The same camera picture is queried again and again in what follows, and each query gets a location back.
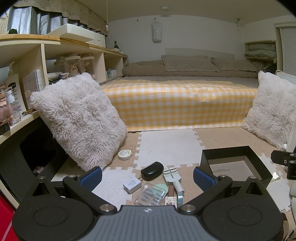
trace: green bottle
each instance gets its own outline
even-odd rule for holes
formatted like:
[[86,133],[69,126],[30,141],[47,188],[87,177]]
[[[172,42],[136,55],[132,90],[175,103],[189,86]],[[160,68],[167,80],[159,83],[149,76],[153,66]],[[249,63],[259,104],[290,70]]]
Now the green bottle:
[[116,41],[114,41],[114,48],[119,49]]

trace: white foam box lid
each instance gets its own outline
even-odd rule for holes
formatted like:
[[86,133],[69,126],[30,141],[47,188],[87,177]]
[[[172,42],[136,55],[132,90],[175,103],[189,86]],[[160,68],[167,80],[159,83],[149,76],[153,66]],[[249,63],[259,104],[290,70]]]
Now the white foam box lid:
[[47,35],[88,42],[96,39],[94,37],[94,34],[98,33],[94,33],[93,31],[84,29],[82,27],[66,23],[59,28],[49,32]]

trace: furry cushion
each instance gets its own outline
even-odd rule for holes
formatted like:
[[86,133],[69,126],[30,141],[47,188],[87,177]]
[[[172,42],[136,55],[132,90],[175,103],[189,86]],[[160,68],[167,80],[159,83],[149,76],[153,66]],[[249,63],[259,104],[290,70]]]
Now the furry cushion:
[[124,141],[125,124],[88,73],[33,92],[30,100],[54,138],[85,171],[106,167]]
[[242,128],[284,150],[296,110],[296,85],[262,71],[258,80],[257,95]]

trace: white power adapter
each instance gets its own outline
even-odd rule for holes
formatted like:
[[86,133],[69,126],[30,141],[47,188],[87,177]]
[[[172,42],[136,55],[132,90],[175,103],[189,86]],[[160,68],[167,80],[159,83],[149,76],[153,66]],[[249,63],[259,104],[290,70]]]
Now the white power adapter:
[[139,189],[140,187],[142,187],[142,183],[141,181],[136,178],[133,177],[132,179],[130,179],[128,182],[123,183],[123,188],[129,193],[132,194],[135,190]]

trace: yellow gingham cloth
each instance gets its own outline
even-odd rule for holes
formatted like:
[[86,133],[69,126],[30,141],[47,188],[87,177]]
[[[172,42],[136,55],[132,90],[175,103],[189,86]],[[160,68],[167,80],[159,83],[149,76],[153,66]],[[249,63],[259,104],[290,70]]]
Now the yellow gingham cloth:
[[240,126],[257,93],[205,80],[114,80],[101,89],[128,131]]

